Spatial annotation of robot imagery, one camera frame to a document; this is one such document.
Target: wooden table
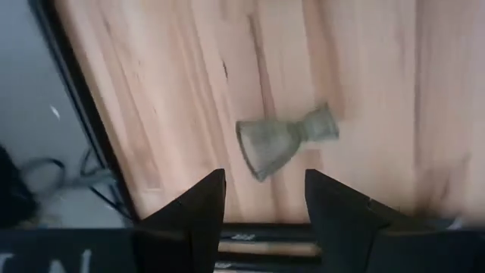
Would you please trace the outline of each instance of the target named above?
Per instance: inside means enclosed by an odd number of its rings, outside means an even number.
[[[55,2],[140,216],[225,168],[226,221],[305,222],[316,168],[485,219],[485,0]],[[256,182],[235,122],[322,102],[340,139]]]

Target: gray floor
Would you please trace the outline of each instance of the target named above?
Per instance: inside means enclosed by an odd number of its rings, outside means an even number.
[[[32,158],[57,158],[71,178],[88,148],[27,0],[0,0],[0,144],[18,165]],[[36,189],[51,182],[49,171],[29,179]],[[100,190],[109,193],[106,186]],[[42,211],[49,227],[123,226],[116,211],[84,189],[51,196]]]

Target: black bag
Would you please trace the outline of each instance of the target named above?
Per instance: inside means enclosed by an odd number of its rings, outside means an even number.
[[[0,228],[13,228],[33,218],[37,203],[23,182],[20,170],[0,146]]]

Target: wood grain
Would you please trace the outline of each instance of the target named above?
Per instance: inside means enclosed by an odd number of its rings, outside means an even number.
[[[485,219],[485,0],[56,0],[137,210],[227,171],[225,221],[305,222],[317,168],[404,212]],[[340,139],[258,183],[235,122],[328,102]]]

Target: wooden surface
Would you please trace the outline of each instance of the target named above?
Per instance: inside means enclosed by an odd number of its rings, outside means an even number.
[[[306,168],[485,219],[485,0],[57,0],[142,217],[215,168],[226,221],[302,222]],[[322,102],[340,139],[257,183],[238,120]]]

